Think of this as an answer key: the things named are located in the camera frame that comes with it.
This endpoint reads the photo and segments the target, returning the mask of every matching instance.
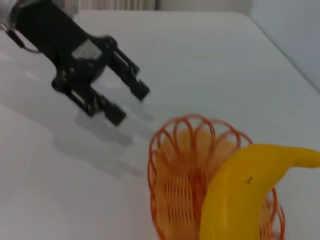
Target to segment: white tablecloth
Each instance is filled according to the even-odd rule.
[[[151,88],[144,106],[107,70],[94,84],[128,113],[119,129],[51,88],[55,68],[0,34],[0,238],[156,240],[148,143],[187,113],[228,121],[255,143],[320,150],[320,95],[247,17],[236,13],[83,11]],[[320,170],[277,186],[288,240],[320,236]]]

